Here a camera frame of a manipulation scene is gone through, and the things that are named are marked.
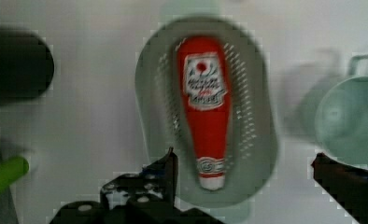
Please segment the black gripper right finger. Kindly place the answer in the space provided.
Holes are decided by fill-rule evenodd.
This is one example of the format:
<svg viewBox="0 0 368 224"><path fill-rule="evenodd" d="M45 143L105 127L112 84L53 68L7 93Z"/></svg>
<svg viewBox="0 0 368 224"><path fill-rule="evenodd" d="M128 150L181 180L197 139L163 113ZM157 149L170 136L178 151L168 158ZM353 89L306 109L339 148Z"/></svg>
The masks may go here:
<svg viewBox="0 0 368 224"><path fill-rule="evenodd" d="M368 224L368 170L319 153L312 161L314 180L355 220Z"/></svg>

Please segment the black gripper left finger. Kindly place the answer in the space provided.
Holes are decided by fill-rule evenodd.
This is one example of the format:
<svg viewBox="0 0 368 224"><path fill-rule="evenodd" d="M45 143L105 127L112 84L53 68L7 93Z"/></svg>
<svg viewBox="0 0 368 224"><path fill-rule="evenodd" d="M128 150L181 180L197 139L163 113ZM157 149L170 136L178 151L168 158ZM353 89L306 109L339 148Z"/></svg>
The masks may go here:
<svg viewBox="0 0 368 224"><path fill-rule="evenodd" d="M167 153L134 174L124 174L100 189L100 200L64 205L50 224L223 224L209 214L175 207L178 158Z"/></svg>

